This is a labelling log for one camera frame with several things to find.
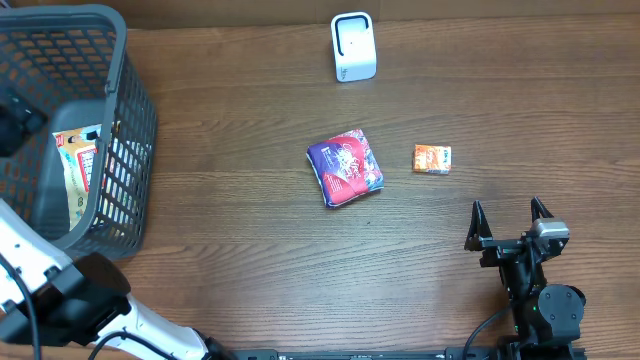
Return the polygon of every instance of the orange and white box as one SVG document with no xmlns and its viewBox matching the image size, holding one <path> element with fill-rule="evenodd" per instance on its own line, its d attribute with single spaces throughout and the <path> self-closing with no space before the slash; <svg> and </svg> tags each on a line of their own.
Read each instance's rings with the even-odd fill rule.
<svg viewBox="0 0 640 360">
<path fill-rule="evenodd" d="M 413 153 L 413 171 L 448 174 L 452 158 L 451 146 L 416 145 Z"/>
</svg>

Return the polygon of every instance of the small orange package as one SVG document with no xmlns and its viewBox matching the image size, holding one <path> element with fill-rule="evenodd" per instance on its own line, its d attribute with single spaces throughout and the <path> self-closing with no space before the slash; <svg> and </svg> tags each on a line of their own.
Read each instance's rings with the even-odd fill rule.
<svg viewBox="0 0 640 360">
<path fill-rule="evenodd" d="M 413 171 L 448 174 L 451 170 L 451 146 L 416 145 Z"/>
</svg>

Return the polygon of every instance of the cable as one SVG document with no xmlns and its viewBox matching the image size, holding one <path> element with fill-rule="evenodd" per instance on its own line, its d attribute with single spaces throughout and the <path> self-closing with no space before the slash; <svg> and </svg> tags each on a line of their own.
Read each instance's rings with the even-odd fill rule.
<svg viewBox="0 0 640 360">
<path fill-rule="evenodd" d="M 505 307 L 504 309 L 502 309 L 502 310 L 496 312 L 495 314 L 491 315 L 490 318 L 485 320 L 482 324 L 480 324 L 480 326 L 478 326 L 471 333 L 471 336 L 469 336 L 469 338 L 467 339 L 467 342 L 464 344 L 464 349 L 462 350 L 462 360 L 467 360 L 467 354 L 469 353 L 469 349 L 471 348 L 471 344 L 473 343 L 473 340 L 476 338 L 476 336 L 478 336 L 478 334 L 482 330 L 484 330 L 484 328 L 486 328 L 487 326 L 491 325 L 491 323 L 493 323 L 494 321 L 496 321 L 499 318 L 501 318 L 502 316 L 504 316 L 504 314 L 509 312 L 509 310 L 511 310 L 514 306 L 525 302 L 527 300 L 527 298 L 529 297 L 529 294 L 531 294 L 531 291 L 533 291 L 533 286 L 534 286 L 534 283 L 536 281 L 536 259 L 535 259 L 535 256 L 533 254 L 533 245 L 532 245 L 532 241 L 531 240 L 527 241 L 527 251 L 529 252 L 529 261 L 530 261 L 530 265 L 531 265 L 531 272 L 530 272 L 530 275 L 529 275 L 529 285 L 527 285 L 527 292 L 525 293 L 524 297 L 522 299 L 520 299 L 519 301 L 512 302 L 507 307 Z"/>
<path fill-rule="evenodd" d="M 29 312 L 29 324 L 31 327 L 31 342 L 33 345 L 33 358 L 35 360 L 42 359 L 42 348 L 40 348 L 40 335 L 38 334 L 38 322 L 36 318 L 36 307 L 33 306 L 33 300 L 31 299 L 31 292 L 27 285 L 22 281 L 22 277 L 16 271 L 16 269 L 11 266 L 9 261 L 0 254 L 0 265 L 7 271 L 9 276 L 13 278 L 13 281 L 16 282 L 22 296 L 24 297 L 24 302 L 27 305 L 27 311 Z"/>
<path fill-rule="evenodd" d="M 164 351 L 158 349 L 155 345 L 151 344 L 150 342 L 148 342 L 147 340 L 138 337 L 136 335 L 133 334 L 129 334 L 126 331 L 116 331 L 113 332 L 107 336 L 105 336 L 102 340 L 100 340 L 100 342 L 98 344 L 96 344 L 96 347 L 93 348 L 93 351 L 91 352 L 91 355 L 89 355 L 89 359 L 88 360 L 95 360 L 96 356 L 98 355 L 98 352 L 100 350 L 102 350 L 102 348 L 107 344 L 107 342 L 113 338 L 116 337 L 121 337 L 123 339 L 129 339 L 129 340 L 133 340 L 135 342 L 137 342 L 140 345 L 145 346 L 147 349 L 153 351 L 154 353 L 156 353 L 156 355 L 161 356 L 165 359 L 168 360 L 176 360 L 175 357 L 165 353 Z"/>
</svg>

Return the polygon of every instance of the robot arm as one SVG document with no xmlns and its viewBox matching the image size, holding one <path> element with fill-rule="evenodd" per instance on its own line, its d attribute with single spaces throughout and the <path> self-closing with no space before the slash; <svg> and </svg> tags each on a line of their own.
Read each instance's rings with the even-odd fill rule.
<svg viewBox="0 0 640 360">
<path fill-rule="evenodd" d="M 122 273 L 99 254 L 72 261 L 33 231 L 0 200 L 0 254 L 23 279 L 35 304 L 40 343 L 65 346 L 100 343 L 110 334 L 126 332 L 175 359 L 208 359 L 225 354 L 212 339 L 178 326 L 137 301 Z M 24 297 L 0 267 L 0 339 L 32 344 Z M 147 346 L 116 336 L 106 345 L 141 359 L 162 359 Z"/>
</svg>

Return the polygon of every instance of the pink and purple package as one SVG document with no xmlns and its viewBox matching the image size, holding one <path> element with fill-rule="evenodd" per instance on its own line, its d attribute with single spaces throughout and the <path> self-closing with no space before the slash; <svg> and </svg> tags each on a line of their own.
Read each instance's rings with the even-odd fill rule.
<svg viewBox="0 0 640 360">
<path fill-rule="evenodd" d="M 360 129 L 309 146 L 307 158 L 329 208 L 384 187 L 382 172 Z"/>
</svg>

